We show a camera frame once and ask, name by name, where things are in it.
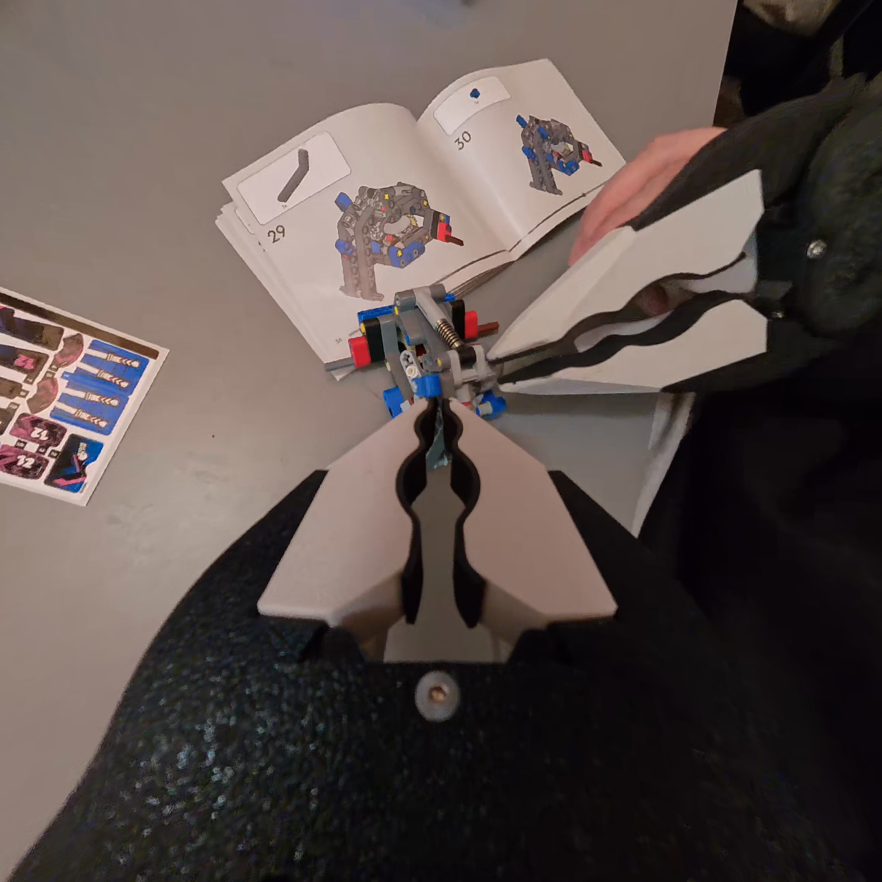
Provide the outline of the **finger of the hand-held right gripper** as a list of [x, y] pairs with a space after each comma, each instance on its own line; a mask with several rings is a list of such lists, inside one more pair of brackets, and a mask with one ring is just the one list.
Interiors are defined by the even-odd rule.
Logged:
[[766, 352], [768, 320], [734, 297], [699, 297], [638, 334], [611, 334], [582, 352], [515, 369], [504, 392], [650, 393]]
[[764, 213], [760, 169], [722, 182], [692, 172], [641, 215], [586, 251], [530, 304], [491, 347], [513, 360], [561, 343], [594, 318], [619, 313], [653, 283], [712, 278], [741, 261]]

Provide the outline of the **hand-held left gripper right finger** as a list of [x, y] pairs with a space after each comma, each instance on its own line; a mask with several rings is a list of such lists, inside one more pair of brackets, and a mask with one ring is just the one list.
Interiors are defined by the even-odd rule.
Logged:
[[454, 527], [453, 592], [469, 629], [504, 663], [524, 633], [611, 621], [617, 604], [552, 474], [456, 399], [445, 399]]

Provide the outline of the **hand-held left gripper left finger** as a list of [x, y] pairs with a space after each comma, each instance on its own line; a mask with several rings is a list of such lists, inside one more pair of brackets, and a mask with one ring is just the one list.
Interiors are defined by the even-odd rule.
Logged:
[[258, 601], [273, 620], [351, 635], [372, 661], [389, 630], [412, 623], [423, 588], [413, 501], [426, 486], [435, 403], [413, 406], [336, 459], [321, 475], [294, 536]]

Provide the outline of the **dark grey angled lego beam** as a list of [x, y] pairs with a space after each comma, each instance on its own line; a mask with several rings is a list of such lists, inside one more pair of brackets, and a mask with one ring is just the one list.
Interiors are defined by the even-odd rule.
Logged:
[[442, 406], [438, 404], [435, 408], [434, 435], [425, 457], [427, 472], [446, 468], [450, 462], [445, 435], [445, 415]]

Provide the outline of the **blue grey lego model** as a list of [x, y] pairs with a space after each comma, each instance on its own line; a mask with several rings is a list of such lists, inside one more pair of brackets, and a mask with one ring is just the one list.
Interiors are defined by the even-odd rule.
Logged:
[[438, 398], [454, 398], [486, 420], [507, 409], [482, 347], [498, 333], [499, 323], [482, 324], [444, 285], [400, 291], [392, 304], [359, 312], [357, 321], [348, 356], [325, 368], [384, 365], [391, 386], [383, 400], [391, 418], [419, 401]]

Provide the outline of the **lego instruction booklet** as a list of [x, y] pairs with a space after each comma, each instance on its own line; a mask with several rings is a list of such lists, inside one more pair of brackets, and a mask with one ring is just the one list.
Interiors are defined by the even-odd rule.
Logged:
[[223, 181], [217, 226], [326, 368], [362, 311], [463, 296], [582, 211], [623, 156], [547, 59], [473, 72], [424, 113], [353, 107]]

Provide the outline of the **lego sticker sheet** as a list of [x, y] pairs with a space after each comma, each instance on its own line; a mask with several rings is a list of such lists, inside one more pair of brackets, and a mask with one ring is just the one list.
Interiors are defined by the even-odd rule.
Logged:
[[1, 483], [85, 506], [168, 349], [1, 288]]

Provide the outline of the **person's right hand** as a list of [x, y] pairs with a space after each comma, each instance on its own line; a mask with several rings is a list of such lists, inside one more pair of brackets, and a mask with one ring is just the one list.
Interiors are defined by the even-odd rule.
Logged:
[[653, 139], [617, 171], [583, 212], [568, 266], [575, 265], [612, 230], [628, 224], [667, 188], [690, 159], [725, 131], [703, 127]]

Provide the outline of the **person's black clothed body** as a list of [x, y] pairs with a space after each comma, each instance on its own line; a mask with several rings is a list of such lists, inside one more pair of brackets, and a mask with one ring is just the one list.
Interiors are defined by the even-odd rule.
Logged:
[[[842, 73], [880, 75], [880, 2]], [[641, 538], [738, 647], [787, 777], [880, 880], [880, 402], [773, 381], [706, 397]]]

